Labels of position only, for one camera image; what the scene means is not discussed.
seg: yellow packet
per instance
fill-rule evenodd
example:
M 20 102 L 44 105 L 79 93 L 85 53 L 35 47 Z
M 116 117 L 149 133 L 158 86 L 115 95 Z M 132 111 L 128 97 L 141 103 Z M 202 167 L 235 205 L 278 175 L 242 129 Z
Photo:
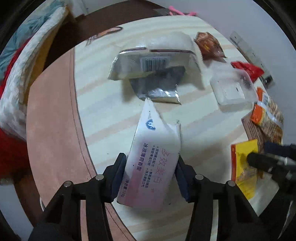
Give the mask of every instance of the yellow packet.
M 247 162 L 247 155 L 251 152 L 258 153 L 257 139 L 231 145 L 231 180 L 248 200 L 254 197 L 257 182 L 257 171 Z

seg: silver screw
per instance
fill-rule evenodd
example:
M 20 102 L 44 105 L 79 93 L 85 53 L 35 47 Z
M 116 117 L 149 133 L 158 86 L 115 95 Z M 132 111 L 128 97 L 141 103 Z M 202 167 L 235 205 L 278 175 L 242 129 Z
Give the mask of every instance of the silver screw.
M 98 181 L 103 180 L 104 179 L 104 175 L 103 174 L 96 175 L 96 179 Z
M 235 186 L 235 182 L 234 181 L 228 181 L 227 184 L 231 187 L 234 187 Z
M 195 179 L 196 179 L 196 180 L 202 180 L 202 179 L 203 179 L 203 175 L 201 175 L 201 174 L 196 174 L 196 175 L 195 175 Z
M 72 185 L 72 182 L 71 181 L 65 181 L 64 182 L 64 187 L 70 187 Z

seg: orange snack package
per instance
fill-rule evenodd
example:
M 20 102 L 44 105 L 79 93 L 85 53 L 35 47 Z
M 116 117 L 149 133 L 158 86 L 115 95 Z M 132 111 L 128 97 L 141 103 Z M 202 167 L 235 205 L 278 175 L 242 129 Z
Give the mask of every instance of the orange snack package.
M 250 119 L 261 128 L 269 141 L 281 144 L 283 138 L 283 114 L 263 89 L 258 87 L 257 94 L 259 100 L 254 106 Z

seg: brown floor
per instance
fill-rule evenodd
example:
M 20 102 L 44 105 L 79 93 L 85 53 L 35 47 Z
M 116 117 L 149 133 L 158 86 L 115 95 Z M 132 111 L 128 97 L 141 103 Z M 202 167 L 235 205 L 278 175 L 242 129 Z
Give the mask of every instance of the brown floor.
M 158 16 L 153 10 L 161 6 L 145 0 L 130 0 L 79 16 L 76 23 L 67 22 L 58 31 L 47 56 L 45 68 L 85 39 L 111 27 L 131 21 Z M 14 176 L 15 190 L 33 226 L 42 214 L 31 169 Z

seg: clear plastic container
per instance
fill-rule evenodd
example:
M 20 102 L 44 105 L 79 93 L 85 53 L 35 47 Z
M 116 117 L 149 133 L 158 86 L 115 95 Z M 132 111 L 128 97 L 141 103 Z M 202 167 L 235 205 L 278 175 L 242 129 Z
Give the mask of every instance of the clear plastic container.
M 211 79 L 216 99 L 220 105 L 240 104 L 258 100 L 248 73 L 241 69 L 218 68 Z

